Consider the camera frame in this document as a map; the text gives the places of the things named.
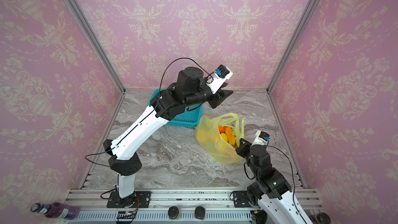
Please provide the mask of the yellow-green plastic bag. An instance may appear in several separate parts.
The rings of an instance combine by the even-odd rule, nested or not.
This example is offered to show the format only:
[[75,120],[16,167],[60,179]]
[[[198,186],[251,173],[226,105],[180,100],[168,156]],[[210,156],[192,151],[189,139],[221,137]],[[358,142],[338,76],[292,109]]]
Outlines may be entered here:
[[[221,138],[219,126],[232,128],[236,139],[235,146]],[[216,161],[225,165],[238,163],[243,158],[236,153],[236,148],[239,147],[239,140],[245,137],[244,127],[245,117],[242,115],[228,113],[215,118],[204,115],[195,129],[195,137]]]

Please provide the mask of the orange fruit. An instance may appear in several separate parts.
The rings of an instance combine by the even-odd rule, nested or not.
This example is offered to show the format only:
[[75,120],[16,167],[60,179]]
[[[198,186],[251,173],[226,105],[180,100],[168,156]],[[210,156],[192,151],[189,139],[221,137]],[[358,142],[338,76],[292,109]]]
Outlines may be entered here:
[[219,126],[219,127],[218,127],[218,130],[219,130],[219,133],[220,133],[220,134],[225,133],[226,127],[225,127],[225,126]]

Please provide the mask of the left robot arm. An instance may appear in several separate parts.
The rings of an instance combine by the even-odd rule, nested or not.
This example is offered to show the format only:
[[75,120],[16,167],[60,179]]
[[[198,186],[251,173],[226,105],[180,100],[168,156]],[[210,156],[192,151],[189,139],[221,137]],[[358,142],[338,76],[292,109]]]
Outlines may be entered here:
[[160,90],[149,102],[140,117],[119,137],[107,139],[103,146],[111,170],[118,174],[115,197],[108,200],[110,208],[139,206],[135,193],[135,174],[142,168],[137,154],[141,145],[162,126],[183,114],[191,106],[209,103],[218,107],[233,91],[223,90],[233,72],[224,65],[204,77],[204,71],[187,67],[180,71],[177,81]]

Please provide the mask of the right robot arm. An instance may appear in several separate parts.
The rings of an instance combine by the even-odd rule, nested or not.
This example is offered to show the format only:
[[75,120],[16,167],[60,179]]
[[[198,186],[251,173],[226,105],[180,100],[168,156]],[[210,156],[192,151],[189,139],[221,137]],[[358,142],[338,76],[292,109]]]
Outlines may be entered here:
[[273,167],[267,146],[252,144],[245,139],[240,139],[239,143],[236,152],[246,160],[255,180],[247,187],[249,203],[265,211],[276,224],[311,224],[294,189]]

